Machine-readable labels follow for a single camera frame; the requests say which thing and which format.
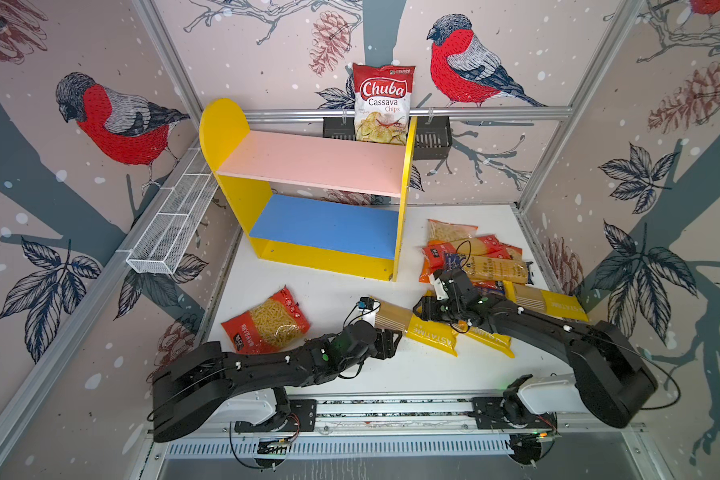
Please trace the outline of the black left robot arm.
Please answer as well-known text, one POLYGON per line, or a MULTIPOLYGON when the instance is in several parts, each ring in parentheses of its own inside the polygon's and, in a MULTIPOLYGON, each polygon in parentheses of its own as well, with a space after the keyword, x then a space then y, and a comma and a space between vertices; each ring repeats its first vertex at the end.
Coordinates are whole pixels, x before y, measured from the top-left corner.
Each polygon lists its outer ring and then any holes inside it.
POLYGON ((225 352, 218 341, 204 343, 153 376, 153 407, 148 415, 153 438, 166 443, 193 433, 229 398, 264 389, 321 385, 369 358, 389 359, 401 338, 400 331, 358 320, 337 334, 269 354, 225 352))

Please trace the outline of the yellow Pastatime spaghetti bag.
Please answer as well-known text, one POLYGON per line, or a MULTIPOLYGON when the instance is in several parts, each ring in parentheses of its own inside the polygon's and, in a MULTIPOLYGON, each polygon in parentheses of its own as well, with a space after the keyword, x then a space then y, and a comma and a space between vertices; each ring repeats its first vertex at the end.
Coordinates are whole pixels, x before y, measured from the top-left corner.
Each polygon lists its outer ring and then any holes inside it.
POLYGON ((375 299, 374 302, 378 307, 374 313, 377 328, 402 332, 411 340, 457 356, 456 332, 450 326, 422 320, 412 311, 383 300, 375 299))
POLYGON ((470 326, 467 322, 459 321, 457 330, 461 335, 471 338, 485 346, 493 348, 509 358, 514 358, 515 354, 511 349, 512 338, 506 335, 489 333, 476 326, 470 326))
POLYGON ((525 309, 558 318, 589 321, 587 313, 575 297, 512 282, 503 282, 503 289, 508 300, 525 309))

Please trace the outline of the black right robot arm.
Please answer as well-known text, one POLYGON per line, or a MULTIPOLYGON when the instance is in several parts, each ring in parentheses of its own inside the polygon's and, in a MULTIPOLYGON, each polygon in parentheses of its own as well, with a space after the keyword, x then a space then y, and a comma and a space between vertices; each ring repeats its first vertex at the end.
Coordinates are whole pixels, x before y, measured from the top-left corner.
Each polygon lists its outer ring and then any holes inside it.
POLYGON ((435 293, 423 296, 414 314, 424 321, 509 336, 564 362, 571 373, 526 374, 503 392, 504 420, 524 426, 546 413, 590 413, 624 428, 657 391, 642 356, 613 324, 569 322, 528 310, 495 293, 481 294, 461 270, 435 274, 435 293))

